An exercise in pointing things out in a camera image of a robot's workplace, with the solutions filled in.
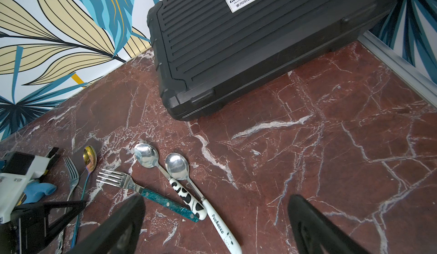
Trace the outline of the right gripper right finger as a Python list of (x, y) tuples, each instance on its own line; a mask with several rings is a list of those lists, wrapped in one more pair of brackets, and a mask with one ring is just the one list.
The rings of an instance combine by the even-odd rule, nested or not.
[(301, 195), (289, 199), (288, 216), (300, 254), (367, 254)]

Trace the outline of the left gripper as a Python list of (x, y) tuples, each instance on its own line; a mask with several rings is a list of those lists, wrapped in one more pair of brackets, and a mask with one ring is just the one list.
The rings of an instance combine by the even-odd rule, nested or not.
[[(11, 221), (1, 224), (2, 254), (37, 254), (44, 250), (84, 209), (86, 201), (38, 202), (16, 207)], [(66, 208), (67, 212), (53, 223), (51, 210)]]

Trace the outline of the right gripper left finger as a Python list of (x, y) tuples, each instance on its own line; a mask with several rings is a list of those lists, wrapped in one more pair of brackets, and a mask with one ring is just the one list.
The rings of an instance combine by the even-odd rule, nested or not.
[(133, 254), (146, 206), (141, 196), (126, 200), (99, 228), (69, 251), (71, 254)]

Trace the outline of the ornate silver fork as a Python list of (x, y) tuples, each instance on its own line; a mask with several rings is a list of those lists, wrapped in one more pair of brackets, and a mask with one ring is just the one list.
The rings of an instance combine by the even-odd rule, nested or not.
[[(76, 186), (79, 183), (79, 172), (77, 171), (75, 164), (69, 157), (64, 158), (64, 161), (66, 163), (67, 171), (69, 174), (69, 194), (67, 197), (67, 201), (69, 201), (72, 193), (74, 192)], [(56, 254), (61, 254), (63, 251), (64, 232), (65, 230), (62, 230), (58, 234), (57, 249), (55, 251)]]

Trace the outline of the rainbow iridescent spoon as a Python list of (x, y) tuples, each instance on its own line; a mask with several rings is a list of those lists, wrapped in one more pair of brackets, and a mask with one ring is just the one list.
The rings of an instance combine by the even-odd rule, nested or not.
[[(88, 175), (87, 175), (85, 183), (84, 183), (83, 192), (81, 195), (81, 200), (84, 200), (85, 191), (86, 191), (86, 187), (87, 187), (89, 178), (97, 166), (97, 153), (96, 153), (93, 146), (89, 145), (89, 146), (86, 146), (84, 148), (83, 160), (85, 162), (85, 168), (88, 172)], [(81, 215), (81, 213), (79, 213), (79, 215), (76, 218), (76, 224), (75, 224), (75, 229), (74, 229), (74, 233), (73, 233), (73, 237), (72, 237), (71, 248), (74, 248), (74, 246), (76, 245), (77, 233), (78, 233), (79, 227), (80, 227), (80, 215)]]

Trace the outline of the cow pattern handle spoon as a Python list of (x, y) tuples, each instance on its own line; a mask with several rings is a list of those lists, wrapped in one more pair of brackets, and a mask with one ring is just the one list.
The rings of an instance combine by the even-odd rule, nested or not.
[(182, 186), (176, 179), (174, 179), (168, 172), (160, 166), (159, 164), (159, 153), (153, 146), (149, 144), (136, 144), (134, 147), (134, 155), (137, 161), (146, 168), (157, 167), (160, 172), (167, 178), (171, 187), (176, 191), (178, 196), (180, 196), (183, 202), (189, 206), (190, 210), (195, 216), (197, 216), (201, 221), (205, 220), (207, 217), (207, 210), (204, 206)]

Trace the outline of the black tool case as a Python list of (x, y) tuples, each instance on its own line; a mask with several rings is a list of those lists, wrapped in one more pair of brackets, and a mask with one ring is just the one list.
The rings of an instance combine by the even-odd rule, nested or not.
[(388, 15), (397, 0), (161, 0), (147, 25), (159, 95), (191, 121), (323, 54)]

